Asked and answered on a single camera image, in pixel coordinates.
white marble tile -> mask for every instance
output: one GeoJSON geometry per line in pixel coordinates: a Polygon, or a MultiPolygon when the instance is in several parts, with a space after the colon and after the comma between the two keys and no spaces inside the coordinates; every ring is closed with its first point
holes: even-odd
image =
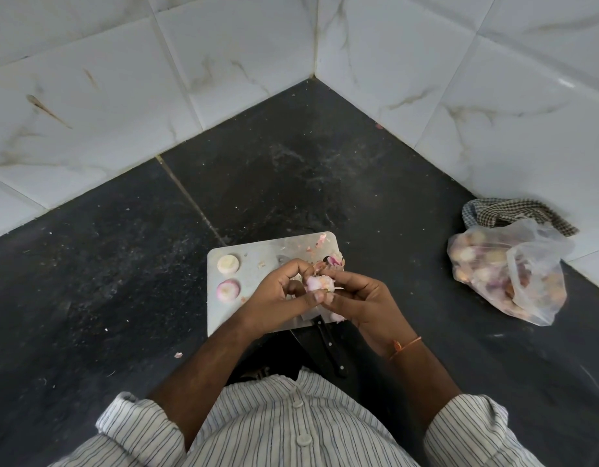
{"type": "Polygon", "coordinates": [[[599,93],[477,37],[417,151],[479,196],[532,197],[599,250],[599,93]]]}
{"type": "Polygon", "coordinates": [[[496,0],[481,32],[599,80],[599,0],[496,0]]]}
{"type": "Polygon", "coordinates": [[[0,66],[144,18],[147,0],[0,0],[0,66]]]}
{"type": "Polygon", "coordinates": [[[316,0],[198,0],[157,14],[205,129],[304,80],[316,0]]]}
{"type": "Polygon", "coordinates": [[[438,14],[477,30],[494,0],[414,0],[438,14]]]}
{"type": "Polygon", "coordinates": [[[46,208],[198,132],[149,19],[0,68],[0,180],[46,208]]]}
{"type": "Polygon", "coordinates": [[[150,0],[150,5],[153,7],[155,12],[169,10],[185,3],[193,2],[196,0],[150,0]]]}
{"type": "Polygon", "coordinates": [[[0,182],[0,236],[46,210],[0,182]]]}
{"type": "Polygon", "coordinates": [[[414,147],[473,36],[409,0],[319,0],[316,76],[414,147]]]}
{"type": "Polygon", "coordinates": [[[599,251],[572,260],[568,264],[599,286],[599,251]]]}

dark stone floor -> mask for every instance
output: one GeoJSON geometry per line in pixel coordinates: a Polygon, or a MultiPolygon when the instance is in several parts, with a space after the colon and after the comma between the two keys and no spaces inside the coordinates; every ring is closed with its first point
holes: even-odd
{"type": "Polygon", "coordinates": [[[599,289],[564,266],[569,301],[537,328],[455,282],[445,246],[470,194],[336,93],[304,82],[163,160],[0,238],[0,466],[57,459],[202,344],[211,248],[322,230],[542,462],[599,466],[599,289]]]}

dish cloth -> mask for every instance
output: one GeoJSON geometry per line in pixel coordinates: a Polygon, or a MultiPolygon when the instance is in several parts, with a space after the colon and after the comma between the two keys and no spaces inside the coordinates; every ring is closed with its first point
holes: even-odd
{"type": "Polygon", "coordinates": [[[529,198],[478,198],[470,200],[461,210],[467,228],[475,225],[499,228],[522,218],[532,218],[539,224],[550,223],[566,237],[574,236],[579,229],[551,210],[544,203],[529,198]]]}

striped shirt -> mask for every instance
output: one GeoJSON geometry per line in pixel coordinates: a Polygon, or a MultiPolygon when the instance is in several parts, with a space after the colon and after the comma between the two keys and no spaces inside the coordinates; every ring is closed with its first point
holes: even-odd
{"type": "MultiPolygon", "coordinates": [[[[96,422],[99,434],[55,467],[416,466],[386,428],[324,378],[271,376],[225,387],[189,452],[151,400],[123,392],[96,422]]],[[[505,408],[459,395],[424,440],[432,466],[540,466],[507,428],[505,408]]]]}

orange thread bracelet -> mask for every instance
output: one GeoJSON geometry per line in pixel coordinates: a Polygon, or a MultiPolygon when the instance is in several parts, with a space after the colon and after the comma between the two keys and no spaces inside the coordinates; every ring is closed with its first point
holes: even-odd
{"type": "Polygon", "coordinates": [[[414,339],[413,341],[410,341],[406,345],[403,345],[403,346],[401,345],[401,343],[399,343],[399,341],[392,341],[392,344],[395,346],[395,353],[390,356],[389,360],[392,360],[393,357],[395,357],[398,353],[403,351],[406,347],[410,347],[415,342],[420,341],[421,339],[422,338],[419,336],[416,339],[414,339]]]}

